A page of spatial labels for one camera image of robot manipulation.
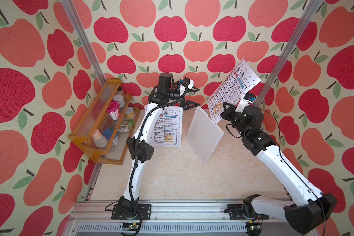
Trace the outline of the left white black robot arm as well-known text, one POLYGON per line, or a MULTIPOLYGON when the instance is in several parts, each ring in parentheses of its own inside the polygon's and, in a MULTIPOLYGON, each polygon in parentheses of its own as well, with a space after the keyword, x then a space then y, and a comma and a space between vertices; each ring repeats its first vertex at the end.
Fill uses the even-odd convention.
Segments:
POLYGON ((142 212, 139 206, 140 185, 144 168, 152 158, 154 147, 150 144, 150 137, 154 125, 167 107, 174 107, 176 104, 183 110, 198 107, 200 104, 185 99, 189 92, 199 91, 194 81, 189 78, 174 81, 171 73, 161 73, 158 85, 154 87, 148 96, 148 105, 145 107, 145 116, 140 127, 133 135, 127 138, 126 144, 131 154, 131 174, 123 196, 120 197, 115 208, 115 213, 126 219, 141 218, 142 212))

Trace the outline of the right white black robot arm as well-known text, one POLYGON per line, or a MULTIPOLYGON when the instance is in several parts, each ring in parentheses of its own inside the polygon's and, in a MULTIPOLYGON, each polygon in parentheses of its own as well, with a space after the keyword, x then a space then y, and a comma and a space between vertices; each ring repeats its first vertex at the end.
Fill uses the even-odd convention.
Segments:
POLYGON ((259 215, 276 217, 302 235, 320 225, 326 227, 336 198, 312 184, 282 153, 276 141, 261 130, 264 119, 261 109, 247 105, 239 112, 235 105, 226 102, 221 117, 229 121, 244 146, 273 172, 291 197, 282 201, 253 194, 243 201, 243 216, 250 220, 259 215))

